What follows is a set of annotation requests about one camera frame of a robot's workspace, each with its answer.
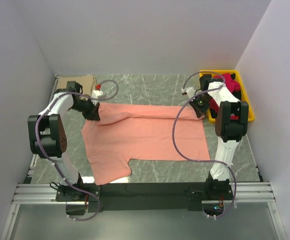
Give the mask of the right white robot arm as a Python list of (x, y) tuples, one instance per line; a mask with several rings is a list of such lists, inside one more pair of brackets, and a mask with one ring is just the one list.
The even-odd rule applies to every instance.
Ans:
[(226, 86), (226, 78), (213, 71), (200, 71), (200, 89), (188, 88), (185, 93), (192, 100), (189, 102), (198, 118), (204, 116), (213, 100), (218, 106), (215, 119), (217, 150), (215, 162), (209, 172), (213, 181), (228, 182), (234, 153), (242, 137), (248, 130), (249, 104), (240, 100)]

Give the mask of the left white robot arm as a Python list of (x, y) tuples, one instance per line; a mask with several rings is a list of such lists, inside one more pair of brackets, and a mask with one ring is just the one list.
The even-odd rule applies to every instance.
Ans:
[(67, 155), (68, 140), (62, 118), (69, 110), (82, 113), (86, 120), (99, 121), (99, 96), (96, 91), (92, 97), (83, 95), (83, 86), (69, 81), (65, 88), (57, 89), (47, 107), (37, 115), (27, 119), (29, 145), (33, 154), (46, 159), (61, 178), (61, 185), (70, 185), (67, 195), (73, 201), (81, 200), (85, 188), (79, 185), (81, 177)]

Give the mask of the pink t shirt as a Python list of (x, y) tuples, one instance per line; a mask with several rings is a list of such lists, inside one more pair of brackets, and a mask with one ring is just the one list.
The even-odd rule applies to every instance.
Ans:
[(100, 121), (81, 130), (97, 185), (129, 176), (131, 159), (184, 161), (210, 159), (203, 120), (187, 106), (102, 103)]

